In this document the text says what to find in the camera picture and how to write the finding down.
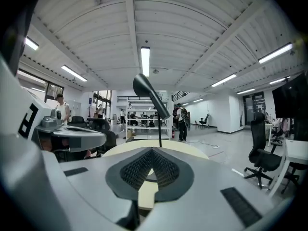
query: backpack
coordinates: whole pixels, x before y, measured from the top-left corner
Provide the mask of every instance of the backpack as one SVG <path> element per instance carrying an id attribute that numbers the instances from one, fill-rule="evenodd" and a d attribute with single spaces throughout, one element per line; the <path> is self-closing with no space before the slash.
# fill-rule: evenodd
<path id="1" fill-rule="evenodd" d="M 184 109 L 184 108 L 182 108 L 182 110 L 181 110 L 181 117 L 182 117 L 183 119 L 188 118 L 188 116 L 187 116 L 187 110 Z"/>

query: white shirt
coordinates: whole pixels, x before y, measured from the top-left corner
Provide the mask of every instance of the white shirt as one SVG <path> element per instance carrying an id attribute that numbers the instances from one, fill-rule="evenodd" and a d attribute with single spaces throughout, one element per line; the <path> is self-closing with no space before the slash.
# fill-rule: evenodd
<path id="1" fill-rule="evenodd" d="M 179 121 L 181 120 L 184 120 L 184 118 L 181 116 L 181 113 L 182 113 L 182 108 L 179 108 L 178 111 L 177 111 L 177 115 L 179 115 Z"/>
<path id="2" fill-rule="evenodd" d="M 98 112 L 99 115 L 103 115 L 103 108 Z"/>
<path id="3" fill-rule="evenodd" d="M 61 112 L 61 119 L 64 120 L 65 116 L 66 116 L 66 107 L 69 107 L 68 104 L 66 104 L 65 102 L 60 105 L 60 104 L 57 104 L 56 106 L 56 109 L 57 110 L 60 110 Z"/>

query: white shelving unit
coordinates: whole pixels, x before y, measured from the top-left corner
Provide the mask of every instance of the white shelving unit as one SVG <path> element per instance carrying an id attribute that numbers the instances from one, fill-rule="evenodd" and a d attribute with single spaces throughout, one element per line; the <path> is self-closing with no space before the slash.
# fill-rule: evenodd
<path id="1" fill-rule="evenodd" d="M 167 110 L 170 110 L 171 109 L 171 102 L 170 101 L 162 101 L 163 104 L 165 105 L 165 107 L 167 108 Z M 155 112 L 157 111 L 156 109 L 149 109 L 147 107 L 153 107 L 153 103 L 151 101 L 131 101 L 130 103 L 127 104 L 127 107 L 126 107 L 126 114 L 129 112 L 129 115 L 131 114 L 131 112 Z M 163 120 L 163 119 L 160 119 L 161 121 L 164 121 L 166 126 L 163 126 L 161 127 L 161 131 L 162 133 L 162 139 L 171 139 L 171 134 L 172 134 L 172 117 L 170 116 L 170 118 L 166 119 L 166 120 Z M 126 119 L 126 138 L 128 139 L 128 129 L 137 129 L 137 130 L 157 130 L 157 134 L 138 134 L 138 131 L 136 131 L 136 135 L 133 135 L 134 136 L 134 139 L 136 140 L 156 140 L 156 139 L 159 139 L 159 136 L 158 136 L 158 125 L 155 126 L 155 127 L 141 127 L 141 126 L 134 126 L 134 125 L 129 125 L 128 123 L 130 123 L 130 121 L 137 121 L 138 124 L 141 122 L 141 121 L 157 121 L 158 122 L 158 119 L 157 118 L 148 118 L 148 119 L 143 119 L 143 118 L 136 118 L 136 119 L 131 119 L 129 117 L 127 117 Z"/>

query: lamp head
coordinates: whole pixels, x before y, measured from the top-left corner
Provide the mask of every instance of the lamp head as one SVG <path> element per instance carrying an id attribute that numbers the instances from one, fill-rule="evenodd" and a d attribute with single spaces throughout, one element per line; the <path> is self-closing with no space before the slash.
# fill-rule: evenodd
<path id="1" fill-rule="evenodd" d="M 158 97 L 154 88 L 144 74 L 137 74 L 134 78 L 133 88 L 137 96 L 150 97 L 160 117 L 165 120 L 170 117 L 170 114 L 163 102 Z"/>

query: white desk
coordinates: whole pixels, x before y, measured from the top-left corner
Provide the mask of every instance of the white desk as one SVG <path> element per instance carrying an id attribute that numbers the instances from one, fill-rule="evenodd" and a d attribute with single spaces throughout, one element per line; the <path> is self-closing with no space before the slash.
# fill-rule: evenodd
<path id="1" fill-rule="evenodd" d="M 265 123 L 265 127 L 269 127 L 270 129 L 269 129 L 269 142 L 268 142 L 268 146 L 270 146 L 270 140 L 271 140 L 271 128 L 273 127 L 273 124 L 272 123 L 270 123 L 270 124 L 266 124 Z"/>
<path id="2" fill-rule="evenodd" d="M 308 142 L 286 140 L 286 150 L 282 156 L 279 175 L 275 176 L 271 185 L 269 196 L 272 197 L 281 184 L 291 162 L 308 165 Z"/>
<path id="3" fill-rule="evenodd" d="M 159 147 L 159 140 L 142 140 L 142 141 L 132 141 L 128 143 L 124 143 L 121 145 L 118 145 L 111 150 L 107 151 L 103 156 L 111 156 L 127 151 L 131 151 L 137 148 L 141 147 L 148 147 L 148 146 L 156 146 Z M 197 148 L 177 142 L 177 141 L 162 141 L 162 147 L 183 152 L 189 155 L 201 157 L 204 159 L 208 159 L 208 157 L 201 151 L 199 151 Z M 154 195 L 158 191 L 158 185 L 154 182 L 145 181 L 141 188 L 139 189 L 138 194 L 138 205 L 139 208 L 145 209 L 145 210 L 151 210 L 154 207 Z"/>

